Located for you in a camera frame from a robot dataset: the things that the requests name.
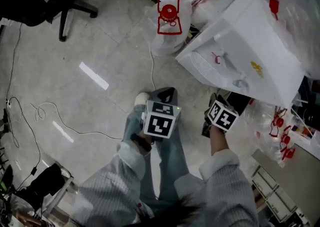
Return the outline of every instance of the tile floor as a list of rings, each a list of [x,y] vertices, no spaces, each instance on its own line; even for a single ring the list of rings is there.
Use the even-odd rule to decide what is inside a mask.
[[[21,39],[16,50],[9,96],[16,96],[25,117],[33,128],[41,151],[37,174],[55,161],[65,166],[81,184],[95,171],[106,165],[116,151],[118,141],[99,134],[78,135],[66,128],[66,139],[53,125],[62,126],[53,105],[45,104],[45,119],[36,121],[35,106],[42,102],[57,105],[64,123],[79,132],[100,131],[121,138],[126,117],[140,91],[151,91],[152,62],[149,48],[142,37],[141,19],[150,0],[84,0],[99,8],[96,19],[72,11],[66,42],[59,42],[60,18],[36,27],[22,25]],[[7,27],[0,41],[0,106],[5,105],[12,67],[13,50],[19,36],[19,23]],[[210,156],[210,145],[201,136],[209,97],[216,89],[200,84],[174,57],[155,57],[154,82],[157,88],[175,87],[183,107],[180,133],[191,173],[199,176],[198,167]],[[89,78],[79,65],[84,63],[104,79],[104,90]],[[37,163],[39,153],[33,135],[24,122],[18,104],[10,109],[16,148],[12,136],[2,140],[13,167],[14,183],[19,185]],[[243,121],[227,136],[231,149],[240,157],[247,177],[257,163],[251,158],[255,146],[248,141]],[[159,157],[152,151],[153,179],[159,191]],[[32,181],[30,177],[25,184]],[[72,199],[65,198],[61,207],[67,213]]]

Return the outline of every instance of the shirt sleeve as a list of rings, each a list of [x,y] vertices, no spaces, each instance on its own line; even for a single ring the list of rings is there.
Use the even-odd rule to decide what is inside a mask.
[[[216,152],[200,168],[205,182],[205,226],[259,226],[251,185],[229,149]]]
[[[33,207],[24,199],[18,197],[15,194],[11,195],[10,207],[14,216],[16,215],[18,210],[27,213],[30,216],[33,216],[35,214],[35,210],[33,209]]]
[[[145,159],[137,146],[121,142],[111,162],[79,187],[71,219],[86,227],[131,224],[144,174]],[[69,220],[66,226],[74,225]]]

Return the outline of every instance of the clear plastic bag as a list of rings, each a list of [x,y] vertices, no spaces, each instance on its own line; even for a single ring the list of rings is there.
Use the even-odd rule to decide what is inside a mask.
[[[275,32],[306,74],[320,79],[320,0],[278,1]]]
[[[253,139],[264,154],[276,161],[280,167],[284,167],[281,137],[287,125],[284,122],[277,132],[274,127],[272,128],[274,116],[275,106],[258,100],[253,101],[243,112],[249,139]],[[272,133],[277,134],[277,137],[271,136]]]
[[[143,38],[150,46],[154,56],[168,56],[178,51],[184,44],[191,25],[192,7],[190,2],[180,0],[179,17],[182,34],[179,35],[163,35],[158,34],[158,4],[145,10],[142,20]],[[170,33],[176,31],[175,26],[171,26],[170,22],[162,21],[160,23],[161,30]]]

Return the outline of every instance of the black cable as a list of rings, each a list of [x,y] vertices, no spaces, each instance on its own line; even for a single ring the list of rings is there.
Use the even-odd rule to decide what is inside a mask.
[[[25,182],[30,176],[31,176],[31,174],[29,174],[29,175],[27,176],[27,178],[22,181],[22,183],[19,185],[19,187],[16,189],[16,191],[19,190],[19,188],[24,184],[24,182]]]
[[[15,145],[15,147],[17,147],[19,149],[20,148],[20,144],[19,144],[19,142],[16,139],[15,134],[14,134],[14,126],[12,125],[12,122],[11,122],[10,113],[8,111],[8,104],[5,105],[5,108],[6,108],[6,112],[8,113],[8,120],[9,120],[9,124],[11,126],[13,144]]]
[[[18,98],[16,98],[15,96],[12,96],[12,97],[10,98],[10,100],[9,100],[9,103],[11,102],[12,99],[16,99],[16,101],[18,102],[19,107],[20,107],[20,110],[21,110],[21,114],[22,114],[22,116],[23,116],[23,118],[24,118],[24,121],[27,123],[27,125],[29,126],[29,128],[30,128],[30,130],[31,130],[31,132],[32,132],[32,134],[33,134],[34,142],[35,142],[36,147],[37,147],[37,149],[38,149],[38,151],[39,151],[39,160],[38,160],[37,164],[35,165],[35,167],[34,167],[34,168],[32,169],[32,171],[31,171],[31,175],[34,175],[35,172],[37,171],[37,166],[38,166],[38,164],[40,163],[40,160],[41,160],[40,148],[39,148],[39,145],[38,145],[38,143],[37,143],[37,139],[36,139],[35,132],[34,132],[34,130],[31,128],[30,124],[28,123],[28,121],[27,121],[27,119],[26,119],[26,117],[25,117],[25,114],[24,114],[24,112],[23,112],[23,110],[22,110],[20,101],[19,101]]]
[[[21,37],[21,27],[22,27],[22,23],[20,24],[20,28],[19,28],[19,39],[15,45],[15,48],[13,50],[13,58],[12,58],[12,69],[11,69],[11,76],[10,76],[10,82],[9,82],[9,87],[8,90],[6,92],[6,99],[8,99],[8,94],[9,94],[9,90],[10,90],[10,86],[11,86],[11,81],[12,81],[12,75],[14,73],[14,65],[15,65],[15,54],[16,54],[16,49],[18,47],[19,41],[20,41],[20,37]]]

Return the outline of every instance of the red clip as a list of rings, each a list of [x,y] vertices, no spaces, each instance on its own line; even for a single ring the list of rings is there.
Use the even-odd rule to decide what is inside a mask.
[[[281,149],[281,143],[284,143],[284,144],[285,144],[285,147],[280,150],[281,153],[283,153],[285,150],[288,150],[288,149],[287,149],[287,145],[289,144],[289,142],[290,142],[290,140],[291,140],[290,136],[288,135],[290,129],[291,129],[291,125],[288,125],[288,126],[283,130],[283,134],[282,134],[282,136],[281,136],[281,141],[280,141],[280,149]]]
[[[221,57],[221,56],[220,56],[220,55],[216,55],[214,52],[211,52],[211,53],[212,53],[212,55],[213,55],[213,57],[214,57],[214,62],[215,62],[217,65],[219,65],[220,62],[218,61],[218,58]]]
[[[295,148],[286,149],[286,151],[283,154],[282,160],[284,160],[285,158],[292,159],[295,152],[296,152]]]
[[[180,18],[178,17],[179,8],[180,8],[180,0],[177,0],[177,7],[172,4],[167,4],[160,9],[160,2],[161,0],[157,0],[157,9],[159,13],[158,17],[158,34],[163,35],[180,35],[182,34],[182,28],[180,23]],[[178,26],[178,31],[176,32],[164,32],[161,31],[161,20],[164,22],[170,23],[170,26],[175,27]]]
[[[275,19],[278,20],[279,0],[270,0],[269,7],[270,7],[271,12],[275,16]]]
[[[287,112],[286,108],[281,109],[281,107],[278,108],[277,106],[274,108],[274,116],[273,116],[273,121],[270,124],[271,130],[269,133],[271,137],[274,137],[274,138],[278,137],[279,128],[281,128],[284,124],[284,119],[282,117],[286,114],[286,112]],[[272,133],[274,127],[276,128],[276,134]]]

